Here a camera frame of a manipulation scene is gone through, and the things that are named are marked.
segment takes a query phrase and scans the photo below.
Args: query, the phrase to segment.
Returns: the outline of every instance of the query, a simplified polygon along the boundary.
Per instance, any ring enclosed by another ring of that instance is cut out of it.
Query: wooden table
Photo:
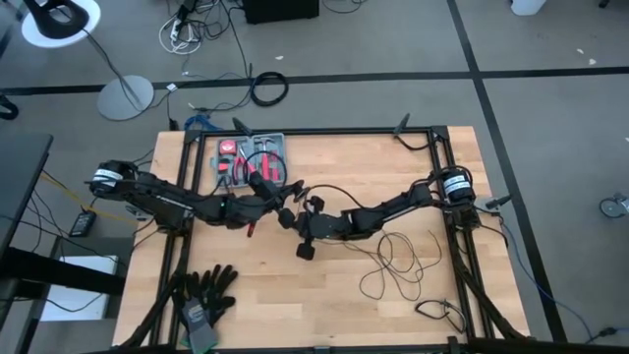
[[[490,196],[474,129],[450,127],[449,133],[456,162],[472,171],[477,195]],[[159,134],[152,173],[176,183],[183,139],[184,133]],[[426,143],[425,135],[405,135],[405,139],[417,146]],[[390,135],[290,136],[286,144],[289,182],[304,179],[306,185],[337,185],[367,206],[397,196],[412,181],[432,170],[427,150],[408,151]],[[214,138],[208,139],[205,146],[204,156],[209,159],[216,148]],[[189,159],[187,188],[191,185],[195,155],[196,144]],[[213,173],[205,161],[200,193],[207,194],[214,186]],[[334,190],[315,191],[314,195],[325,199],[326,213],[337,214],[343,208],[355,207]],[[482,220],[483,224],[499,229],[495,218],[482,215]],[[420,299],[447,299],[458,304],[441,211],[430,207],[418,209],[387,223],[385,229],[406,234],[423,265],[438,260],[439,250],[430,233],[436,237],[443,259],[426,270]],[[153,230],[148,227],[137,235],[137,240]],[[379,238],[377,234],[357,245],[374,250]],[[165,239],[161,234],[154,236],[134,252],[114,344],[129,337],[155,299]],[[487,295],[516,329],[528,333],[502,237],[478,229],[474,231],[474,240]],[[450,335],[465,340],[465,335],[459,335],[447,321],[430,320],[415,313],[415,303],[401,297],[388,274],[381,300],[361,294],[358,287],[361,277],[376,268],[366,255],[343,246],[318,243],[314,260],[306,262],[295,257],[300,242],[294,230],[284,230],[279,225],[275,214],[267,215],[257,224],[251,239],[246,237],[245,229],[230,231],[195,221],[188,271],[202,272],[222,264],[233,265],[240,273],[228,290],[237,298],[237,304],[217,324],[220,348],[434,344],[445,342]],[[411,261],[408,249],[401,242],[395,243],[394,256],[400,267]],[[370,277],[365,290],[377,295],[380,282],[379,275]],[[417,285],[409,284],[402,284],[402,290],[409,297],[416,297],[419,292]],[[477,332],[482,334],[478,307],[471,294],[470,299]],[[167,338],[170,306],[164,311],[162,342]]]

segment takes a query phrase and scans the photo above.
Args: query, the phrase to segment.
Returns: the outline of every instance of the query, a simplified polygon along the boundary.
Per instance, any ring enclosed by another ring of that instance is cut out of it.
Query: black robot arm
[[[436,191],[431,191],[430,185],[438,181],[443,183],[447,202],[432,197]],[[439,207],[449,212],[455,224],[462,228],[473,229],[480,225],[479,215],[474,209],[476,195],[472,189],[472,176],[466,168],[460,166],[431,173],[428,178],[413,182],[408,191],[378,206],[341,210],[339,216],[321,213],[325,205],[323,199],[317,196],[308,198],[309,192],[317,187],[323,186],[306,188],[298,196],[298,199],[304,199],[304,211],[297,218],[280,217],[284,228],[293,228],[304,238],[297,256],[305,260],[312,260],[315,255],[312,246],[314,239],[367,239],[380,231],[387,221],[420,207]]]
[[[282,210],[286,198],[301,192],[303,181],[279,188],[254,172],[249,185],[255,192],[252,196],[218,195],[216,190],[201,196],[141,172],[132,162],[115,160],[101,163],[89,181],[96,197],[127,202],[153,215],[160,229],[177,233],[188,229],[192,216],[229,229],[254,224],[267,213]]]

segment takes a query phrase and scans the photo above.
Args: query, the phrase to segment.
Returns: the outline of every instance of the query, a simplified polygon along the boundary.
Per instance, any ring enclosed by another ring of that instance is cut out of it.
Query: black desk
[[[43,134],[0,134],[0,329],[14,297],[45,299],[49,284],[120,295],[125,278],[82,266],[68,265],[10,247],[30,195],[48,156],[52,137]],[[20,351],[28,350],[43,310],[31,309],[31,321],[20,338]]]
[[[49,135],[0,135],[0,214],[12,218],[0,217],[0,258],[18,228],[51,144]],[[18,284],[17,279],[0,279],[0,299],[12,299]],[[11,302],[0,302],[0,328],[10,308]]]

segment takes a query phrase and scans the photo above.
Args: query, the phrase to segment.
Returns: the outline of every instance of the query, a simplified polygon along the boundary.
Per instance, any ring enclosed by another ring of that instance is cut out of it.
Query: toolbox
[[[249,174],[253,171],[281,186],[288,174],[285,170],[284,135],[274,133],[219,139],[210,166],[214,169],[216,181],[222,178],[230,188],[249,186]]]

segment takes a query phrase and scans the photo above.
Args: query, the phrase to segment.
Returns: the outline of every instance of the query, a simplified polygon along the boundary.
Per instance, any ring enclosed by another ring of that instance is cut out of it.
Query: black glove
[[[204,302],[207,304],[209,324],[214,327],[216,322],[225,314],[225,311],[236,304],[232,296],[224,296],[229,285],[238,277],[238,271],[231,265],[221,271],[220,265],[215,265],[214,270],[203,274],[200,281],[201,291],[204,293]]]
[[[173,303],[177,309],[179,320],[186,328],[186,336],[182,340],[182,344],[187,347],[207,348],[216,344],[215,333],[206,332],[201,337],[211,340],[200,343],[201,339],[197,336],[197,340],[190,339],[190,322],[198,324],[200,322],[200,314],[203,321],[214,327],[216,322],[225,314],[225,311],[236,304],[236,299],[231,296],[224,296],[227,287],[236,279],[238,271],[233,270],[231,265],[226,266],[221,272],[221,266],[216,265],[212,273],[207,270],[200,279],[197,272],[184,275],[180,286],[173,292]]]

